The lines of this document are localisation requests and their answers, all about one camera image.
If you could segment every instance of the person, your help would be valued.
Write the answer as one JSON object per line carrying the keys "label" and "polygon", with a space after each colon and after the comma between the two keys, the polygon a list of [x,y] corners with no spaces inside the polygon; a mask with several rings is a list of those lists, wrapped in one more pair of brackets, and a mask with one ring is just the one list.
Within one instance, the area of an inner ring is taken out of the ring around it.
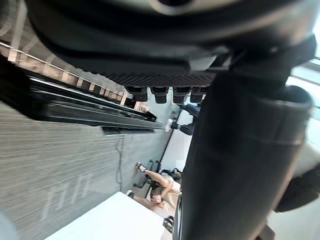
{"label": "person", "polygon": [[163,173],[163,175],[161,175],[159,173],[147,170],[141,162],[137,162],[135,168],[137,171],[150,176],[158,183],[160,187],[155,188],[155,190],[151,193],[151,201],[136,196],[132,190],[127,191],[126,195],[151,211],[156,211],[161,208],[165,209],[169,214],[174,216],[177,208],[178,198],[182,194],[181,185],[174,181],[174,179],[167,173]]}
{"label": "person", "polygon": [[171,128],[180,130],[184,134],[192,136],[192,134],[194,133],[195,127],[196,127],[197,119],[199,117],[200,108],[201,107],[199,105],[198,106],[195,106],[195,105],[192,105],[192,104],[183,105],[182,109],[186,110],[190,115],[193,116],[192,123],[190,123],[188,125],[179,125],[176,122],[172,122],[171,123]]}

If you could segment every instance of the shoe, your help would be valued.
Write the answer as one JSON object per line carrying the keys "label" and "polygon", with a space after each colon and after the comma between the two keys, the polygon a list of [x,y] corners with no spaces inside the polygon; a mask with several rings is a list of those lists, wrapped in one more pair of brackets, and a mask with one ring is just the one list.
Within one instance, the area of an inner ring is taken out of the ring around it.
{"label": "shoe", "polygon": [[132,199],[134,199],[134,192],[132,191],[132,190],[128,190],[126,193],[125,193],[125,195],[127,195],[129,198],[132,198]]}
{"label": "shoe", "polygon": [[165,132],[169,132],[171,130],[171,125],[172,125],[173,120],[171,118],[168,119],[168,122],[164,128]]}
{"label": "shoe", "polygon": [[147,168],[145,166],[143,166],[140,161],[138,161],[136,163],[136,165],[135,165],[135,169],[137,169],[138,171],[144,173]]}

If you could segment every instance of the black pole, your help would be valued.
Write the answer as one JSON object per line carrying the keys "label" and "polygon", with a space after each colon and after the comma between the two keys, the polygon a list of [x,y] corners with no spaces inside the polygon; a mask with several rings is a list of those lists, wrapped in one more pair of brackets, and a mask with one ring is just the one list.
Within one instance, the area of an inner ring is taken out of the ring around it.
{"label": "black pole", "polygon": [[219,74],[202,105],[182,176],[181,240],[254,239],[293,174],[310,96],[244,82]]}

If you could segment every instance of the person's leg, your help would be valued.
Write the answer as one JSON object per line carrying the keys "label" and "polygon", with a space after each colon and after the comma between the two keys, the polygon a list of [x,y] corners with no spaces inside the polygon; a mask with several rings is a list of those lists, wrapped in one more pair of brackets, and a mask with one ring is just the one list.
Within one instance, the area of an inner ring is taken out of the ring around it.
{"label": "person's leg", "polygon": [[159,208],[155,202],[149,201],[148,199],[136,195],[133,196],[133,199],[151,211],[156,211]]}
{"label": "person's leg", "polygon": [[169,180],[168,179],[166,179],[165,177],[163,177],[159,173],[147,170],[146,167],[143,166],[143,164],[141,162],[137,162],[136,165],[135,165],[135,168],[138,171],[140,171],[142,173],[145,173],[148,176],[150,176],[154,181],[158,182],[162,187],[166,187],[166,186],[169,185]]}
{"label": "person's leg", "polygon": [[158,182],[164,188],[169,185],[169,180],[166,179],[164,176],[160,175],[159,173],[149,170],[145,170],[144,173],[150,176],[150,178]]}

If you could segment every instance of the white wall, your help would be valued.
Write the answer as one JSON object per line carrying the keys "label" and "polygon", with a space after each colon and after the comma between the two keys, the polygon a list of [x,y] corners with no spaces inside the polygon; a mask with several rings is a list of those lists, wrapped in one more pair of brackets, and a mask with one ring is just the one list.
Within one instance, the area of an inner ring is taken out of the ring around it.
{"label": "white wall", "polygon": [[[193,116],[182,110],[177,123],[187,125],[192,123]],[[180,130],[173,130],[168,146],[164,152],[161,169],[177,168],[182,171],[185,167],[192,136]]]}

